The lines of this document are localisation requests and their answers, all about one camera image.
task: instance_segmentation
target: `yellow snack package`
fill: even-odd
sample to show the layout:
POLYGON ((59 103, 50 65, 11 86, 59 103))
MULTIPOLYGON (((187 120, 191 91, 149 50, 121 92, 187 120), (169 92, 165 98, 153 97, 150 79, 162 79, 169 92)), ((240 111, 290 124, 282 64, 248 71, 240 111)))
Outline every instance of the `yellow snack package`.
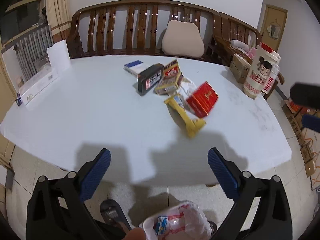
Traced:
POLYGON ((180 99, 180 94, 175 94, 169 97, 164 101, 164 103, 171 106, 181 116, 181 118, 185 122, 187 134, 190 138, 193 138, 198 133, 198 131, 206 124, 205 121, 201 118, 191 119, 188 116, 180 99))

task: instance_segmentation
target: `black box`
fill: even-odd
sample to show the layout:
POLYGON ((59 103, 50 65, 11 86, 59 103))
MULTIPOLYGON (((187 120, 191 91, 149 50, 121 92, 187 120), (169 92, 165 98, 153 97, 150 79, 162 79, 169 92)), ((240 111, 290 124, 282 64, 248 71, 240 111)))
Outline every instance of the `black box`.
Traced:
POLYGON ((154 64, 138 74, 138 91, 141 94, 147 93, 157 84, 163 75, 164 66, 160 63, 154 64))

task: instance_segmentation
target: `curtain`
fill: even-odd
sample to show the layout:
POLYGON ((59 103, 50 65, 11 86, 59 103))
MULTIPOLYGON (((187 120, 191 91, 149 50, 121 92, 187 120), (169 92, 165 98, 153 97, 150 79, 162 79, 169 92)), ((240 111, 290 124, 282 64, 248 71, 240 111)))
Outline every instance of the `curtain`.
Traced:
POLYGON ((68 38, 71 27, 69 0, 45 0, 45 11, 53 42, 68 38))

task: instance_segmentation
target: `white tablecloth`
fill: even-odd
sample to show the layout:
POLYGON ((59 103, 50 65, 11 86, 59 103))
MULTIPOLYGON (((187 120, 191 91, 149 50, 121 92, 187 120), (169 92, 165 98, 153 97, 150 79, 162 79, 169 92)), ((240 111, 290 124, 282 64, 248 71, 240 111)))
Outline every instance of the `white tablecloth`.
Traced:
POLYGON ((189 139, 163 103, 166 96, 137 93, 137 80, 123 70, 134 60, 151 65, 172 58, 109 55, 71 60, 72 67, 28 105, 12 105, 1 133, 32 155, 70 171, 105 147, 112 157, 104 179, 133 184, 214 183, 207 162, 212 147, 253 174, 291 159, 267 102, 261 95, 247 97, 228 67, 178 59, 184 76, 197 86, 208 81, 219 95, 207 124, 189 139))

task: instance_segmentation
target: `door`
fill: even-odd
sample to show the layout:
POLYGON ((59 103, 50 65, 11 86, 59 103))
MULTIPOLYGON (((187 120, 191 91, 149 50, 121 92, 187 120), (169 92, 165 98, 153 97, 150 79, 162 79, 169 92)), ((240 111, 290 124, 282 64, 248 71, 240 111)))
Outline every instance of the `door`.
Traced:
MULTIPOLYGON (((14 101, 14 92, 10 87, 10 82, 4 70, 2 55, 0 55, 0 122, 2 122, 14 101)), ((13 148, 14 144, 0 134, 0 164, 3 166, 9 165, 13 148)))
POLYGON ((287 10, 266 5, 263 24, 261 28, 262 42, 277 51, 287 19, 287 10))

